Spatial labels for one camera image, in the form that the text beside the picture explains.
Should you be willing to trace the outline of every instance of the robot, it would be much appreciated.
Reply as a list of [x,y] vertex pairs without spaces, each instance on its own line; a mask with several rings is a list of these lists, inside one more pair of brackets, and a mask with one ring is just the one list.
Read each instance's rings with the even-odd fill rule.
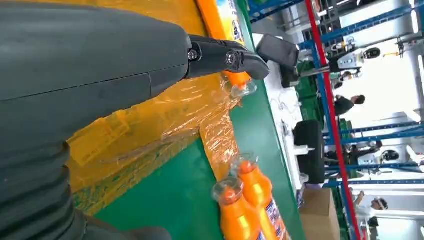
[[66,140],[183,79],[270,72],[236,42],[127,11],[6,1],[0,16],[0,239],[138,239],[75,210]]
[[381,55],[381,51],[377,47],[370,49],[355,49],[355,47],[352,47],[349,52],[328,59],[326,66],[309,71],[301,71],[301,69],[297,69],[299,51],[299,47],[296,44],[269,34],[263,36],[257,47],[257,53],[264,60],[271,60],[280,65],[281,84],[284,88],[297,86],[299,78],[322,73],[355,70],[353,74],[359,74],[367,60],[378,58]]

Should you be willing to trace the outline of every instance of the person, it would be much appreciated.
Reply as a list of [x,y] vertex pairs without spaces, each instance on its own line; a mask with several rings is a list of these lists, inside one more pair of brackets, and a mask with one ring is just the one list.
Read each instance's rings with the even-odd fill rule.
[[343,115],[349,112],[349,110],[351,110],[355,105],[362,105],[365,102],[364,95],[353,96],[351,99],[336,95],[335,99],[334,110],[336,116]]
[[374,216],[375,213],[374,211],[382,211],[382,210],[387,210],[389,209],[389,205],[387,204],[387,201],[384,200],[383,198],[379,198],[376,197],[374,200],[371,201],[371,206],[360,206],[362,200],[365,197],[365,193],[364,191],[360,191],[358,197],[356,198],[356,200],[353,202],[354,207],[355,207],[355,214],[356,214],[356,218],[358,221],[358,225],[359,225],[359,229],[360,229],[360,233],[361,233],[361,237],[363,234],[364,228],[363,223],[368,224],[370,227],[378,227],[378,221],[377,218]]

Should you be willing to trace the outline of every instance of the blue metal shelving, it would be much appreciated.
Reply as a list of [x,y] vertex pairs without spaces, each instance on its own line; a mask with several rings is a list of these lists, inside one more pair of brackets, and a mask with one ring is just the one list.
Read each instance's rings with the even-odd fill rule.
[[[424,179],[398,179],[398,180],[350,180],[349,185],[394,185],[394,184],[424,184]],[[324,184],[325,188],[338,187],[341,181],[329,181]]]
[[[393,169],[393,168],[406,168],[406,167],[418,167],[418,164],[415,162],[405,162],[405,163],[389,163],[389,164],[368,164],[368,165],[346,165],[346,170],[363,170],[363,169]],[[330,166],[325,168],[326,170],[339,170],[338,166]]]
[[[344,37],[344,36],[348,36],[348,35],[351,35],[353,33],[372,28],[374,26],[377,26],[377,25],[380,25],[380,24],[401,18],[403,16],[409,15],[409,14],[411,14],[411,12],[413,10],[420,10],[423,6],[424,6],[424,2],[419,2],[419,3],[415,4],[413,7],[409,4],[405,5],[405,6],[401,6],[397,9],[392,10],[392,11],[388,11],[388,12],[383,13],[381,15],[371,17],[367,20],[360,21],[360,22],[352,24],[350,26],[346,26],[346,27],[343,27],[341,29],[327,33],[327,34],[321,36],[321,41],[322,41],[323,44],[325,44],[325,43],[327,43],[331,40],[334,40],[334,39],[337,39],[337,38],[340,38],[340,37]],[[311,48],[314,44],[315,44],[315,42],[313,40],[310,40],[310,41],[303,42],[303,43],[299,44],[298,46],[301,50],[303,50],[303,49]]]
[[248,0],[250,23],[255,23],[284,9],[290,8],[304,0],[269,0],[263,4],[258,4],[254,0]]
[[[400,131],[390,133],[390,134],[364,136],[365,132],[388,130],[388,129],[395,129],[395,128],[407,128],[407,127],[411,127],[411,128],[402,129]],[[394,123],[394,124],[387,124],[387,125],[380,125],[380,126],[354,128],[354,129],[340,131],[340,134],[357,134],[357,133],[360,133],[361,137],[342,139],[341,144],[343,145],[343,144],[353,144],[353,143],[361,143],[361,142],[369,142],[369,141],[379,141],[379,140],[385,140],[385,139],[400,139],[400,138],[424,136],[424,124],[421,121],[420,122],[413,121],[413,122]],[[332,136],[331,132],[324,133],[323,135],[325,137],[326,145],[334,144],[334,141],[331,137]]]

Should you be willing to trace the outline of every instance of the white wall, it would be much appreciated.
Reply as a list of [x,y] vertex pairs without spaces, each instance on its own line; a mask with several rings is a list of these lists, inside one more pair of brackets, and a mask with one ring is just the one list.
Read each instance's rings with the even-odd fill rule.
[[379,218],[378,237],[381,240],[424,240],[420,222],[407,219]]

